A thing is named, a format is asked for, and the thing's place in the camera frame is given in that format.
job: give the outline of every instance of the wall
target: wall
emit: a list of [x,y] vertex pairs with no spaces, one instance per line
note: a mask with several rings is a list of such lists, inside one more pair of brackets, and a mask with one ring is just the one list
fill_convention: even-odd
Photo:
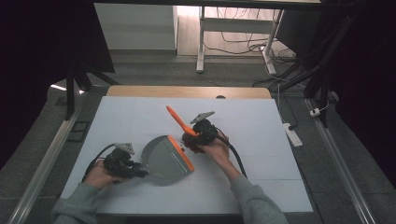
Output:
[[177,7],[95,4],[109,49],[176,49]]

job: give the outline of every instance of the power strip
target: power strip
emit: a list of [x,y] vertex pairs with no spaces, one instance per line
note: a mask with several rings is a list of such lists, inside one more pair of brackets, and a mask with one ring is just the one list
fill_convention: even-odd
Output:
[[301,147],[303,143],[301,142],[300,138],[298,137],[297,133],[294,130],[289,130],[289,123],[284,123],[283,127],[285,128],[285,132],[288,135],[289,140],[291,141],[291,144],[294,147]]

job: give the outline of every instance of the orange tool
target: orange tool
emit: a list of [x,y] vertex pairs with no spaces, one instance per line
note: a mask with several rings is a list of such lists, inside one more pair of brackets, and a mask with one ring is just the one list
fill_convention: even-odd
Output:
[[185,133],[187,133],[188,135],[191,135],[191,136],[199,136],[200,135],[200,134],[196,133],[191,127],[184,124],[183,121],[181,120],[181,118],[178,116],[178,114],[175,112],[175,110],[172,109],[171,106],[167,105],[166,109],[169,111],[169,114],[171,114],[171,116],[175,119],[175,121],[178,123],[178,125],[180,125],[181,129],[183,129],[183,131]]

